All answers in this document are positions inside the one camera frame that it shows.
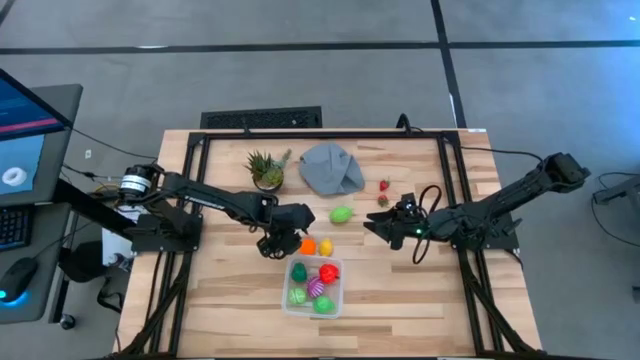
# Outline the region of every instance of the potted plant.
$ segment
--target potted plant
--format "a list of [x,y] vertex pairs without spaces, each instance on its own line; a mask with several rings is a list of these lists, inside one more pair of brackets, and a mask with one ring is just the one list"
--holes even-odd
[[254,151],[252,154],[249,154],[247,158],[249,164],[244,167],[251,172],[253,184],[258,189],[273,194],[282,187],[282,183],[284,182],[284,167],[289,157],[291,157],[291,149],[288,149],[284,153],[280,161],[273,160],[271,154]]

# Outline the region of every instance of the gray carpet floor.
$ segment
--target gray carpet floor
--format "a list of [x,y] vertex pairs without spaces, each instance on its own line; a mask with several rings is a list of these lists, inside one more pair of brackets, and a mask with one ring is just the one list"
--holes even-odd
[[[427,0],[16,0],[0,48],[88,48],[438,40]],[[449,41],[640,39],[633,0],[440,0]],[[595,174],[640,172],[640,47],[452,49],[467,125],[498,149],[570,152]],[[27,86],[79,83],[76,127],[127,150],[157,154],[163,131],[196,128],[203,111],[322,106],[325,127],[456,126],[438,49],[6,54],[0,67]],[[85,151],[92,157],[85,159]],[[533,164],[496,155],[503,185]],[[73,135],[66,162],[119,176],[136,162]],[[69,174],[83,190],[95,183]],[[613,185],[623,178],[609,177]],[[634,359],[640,352],[640,248],[595,224],[592,176],[570,195],[517,211],[525,277],[542,343],[555,354]],[[640,243],[626,201],[596,209],[616,234]],[[126,276],[117,286],[126,288]],[[116,314],[100,283],[73,284],[65,311],[76,329],[3,325],[3,359],[83,359],[112,349]]]

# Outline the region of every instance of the wooden table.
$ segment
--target wooden table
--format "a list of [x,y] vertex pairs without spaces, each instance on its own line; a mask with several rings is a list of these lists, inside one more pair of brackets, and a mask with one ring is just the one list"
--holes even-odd
[[[186,130],[165,132],[158,162],[166,170],[182,171],[188,134]],[[490,146],[486,132],[460,130],[460,137],[463,145]],[[286,260],[262,258],[255,245],[260,235],[249,233],[245,226],[222,212],[205,209],[204,234],[191,267],[178,356],[472,355],[462,280],[457,255],[450,245],[432,243],[424,261],[413,265],[414,241],[407,241],[400,251],[391,251],[383,240],[362,226],[367,213],[380,210],[376,198],[381,179],[391,179],[391,187],[386,191],[391,203],[398,201],[401,194],[419,193],[431,184],[444,190],[436,142],[335,141],[355,156],[366,186],[356,194],[321,198],[305,184],[297,168],[299,156],[322,142],[215,140],[211,144],[205,183],[233,192],[255,191],[243,167],[247,152],[258,149],[280,156],[287,147],[291,148],[292,161],[286,167],[285,184],[277,195],[283,204],[308,204],[317,218],[310,233],[334,242],[333,256],[343,259],[346,269],[342,316],[336,320],[286,316],[280,308]],[[461,201],[452,151],[448,154],[456,196]],[[500,188],[492,153],[465,150],[464,160],[474,200]],[[194,164],[192,178],[196,169]],[[339,205],[355,209],[355,216],[343,226],[332,225],[328,220],[331,209]],[[446,206],[446,197],[440,206]],[[496,305],[526,342],[539,347],[520,265],[504,251],[485,253]],[[155,260],[155,254],[141,255],[135,260],[119,327],[123,346],[144,323]],[[490,349],[486,315],[482,306],[478,306],[484,320],[485,346]],[[161,349],[167,348],[172,318],[169,311]]]

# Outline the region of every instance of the toy fruit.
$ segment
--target toy fruit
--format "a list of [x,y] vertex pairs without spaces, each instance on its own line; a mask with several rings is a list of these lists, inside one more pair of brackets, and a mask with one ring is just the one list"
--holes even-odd
[[320,281],[319,277],[314,276],[309,279],[309,282],[307,283],[307,293],[309,294],[309,296],[311,296],[312,298],[317,298],[318,296],[322,295],[323,291],[324,284],[322,283],[322,281]]
[[334,308],[335,305],[328,296],[318,296],[317,299],[313,300],[313,310],[318,314],[326,314],[333,311]]
[[378,196],[378,205],[380,205],[380,207],[387,207],[387,205],[389,205],[389,198],[386,195]]
[[320,245],[318,246],[318,254],[320,254],[321,256],[331,256],[331,254],[333,253],[333,244],[331,243],[331,240],[329,239],[324,239],[320,242]]
[[295,305],[304,304],[307,301],[307,293],[304,289],[293,288],[289,290],[289,302]]
[[300,245],[300,254],[313,255],[316,253],[316,242],[312,238],[305,238]]
[[324,264],[320,266],[318,274],[320,275],[320,280],[329,285],[340,277],[340,270],[338,270],[338,267],[333,264]]
[[380,181],[380,191],[385,191],[391,185],[391,181],[389,179]]
[[293,265],[293,270],[291,270],[291,278],[295,282],[307,281],[307,269],[304,267],[303,263],[295,263]]
[[329,220],[332,223],[340,224],[349,221],[353,216],[353,209],[346,206],[338,206],[329,214]]

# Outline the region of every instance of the pink striped ball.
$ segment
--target pink striped ball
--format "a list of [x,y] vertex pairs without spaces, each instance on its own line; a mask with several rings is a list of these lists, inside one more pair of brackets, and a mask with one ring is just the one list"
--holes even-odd
[[322,295],[323,291],[324,284],[322,283],[322,281],[320,281],[319,277],[314,276],[309,279],[309,282],[307,283],[307,293],[309,294],[309,296],[311,296],[312,298],[317,298],[318,296]]

